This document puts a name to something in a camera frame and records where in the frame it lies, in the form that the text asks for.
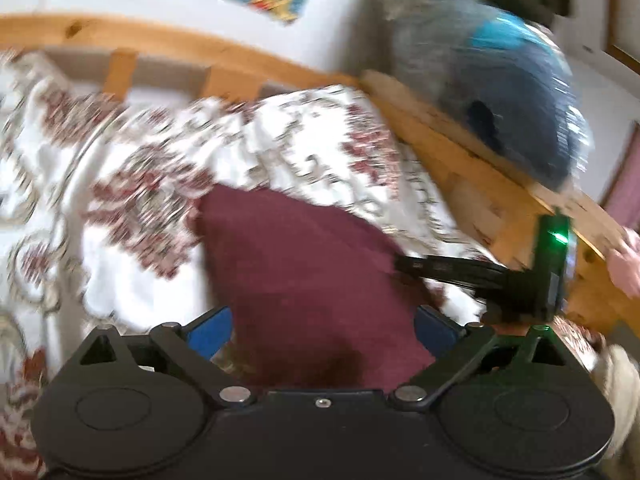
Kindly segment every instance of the maroon pillow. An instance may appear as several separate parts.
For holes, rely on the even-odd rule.
[[[252,385],[388,391],[433,363],[414,333],[428,292],[394,273],[399,248],[375,226],[269,189],[217,185],[201,211]]]

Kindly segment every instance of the floral bedspread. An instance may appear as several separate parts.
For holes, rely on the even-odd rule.
[[[213,305],[194,228],[217,182],[337,205],[408,253],[485,258],[363,94],[341,86],[185,108],[78,96],[38,53],[0,57],[0,479],[45,469],[42,388],[97,324],[145,333]],[[459,322],[479,305],[453,286]]]

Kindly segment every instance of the wooden bed frame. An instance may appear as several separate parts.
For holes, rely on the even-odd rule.
[[[0,16],[0,46],[108,51],[110,63],[102,89],[120,99],[131,86],[141,55],[203,67],[206,76],[199,97],[253,100],[267,82],[300,89],[330,84],[361,88],[396,135],[412,145],[461,229],[503,263],[528,264],[537,215],[555,206],[568,211],[579,238],[569,311],[605,334],[624,320],[640,335],[640,300],[630,300],[611,283],[604,262],[622,228],[582,193],[556,194],[536,184],[389,76],[366,73],[356,79],[319,73],[213,36],[105,16]]]

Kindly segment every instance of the green led light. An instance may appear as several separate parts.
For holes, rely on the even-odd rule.
[[[569,243],[569,238],[560,234],[560,233],[551,233],[556,240],[558,240],[561,244],[567,245]]]

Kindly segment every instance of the pink curtain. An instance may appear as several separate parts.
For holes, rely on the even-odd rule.
[[[640,127],[634,125],[625,159],[604,199],[604,210],[620,225],[636,229],[640,224]]]

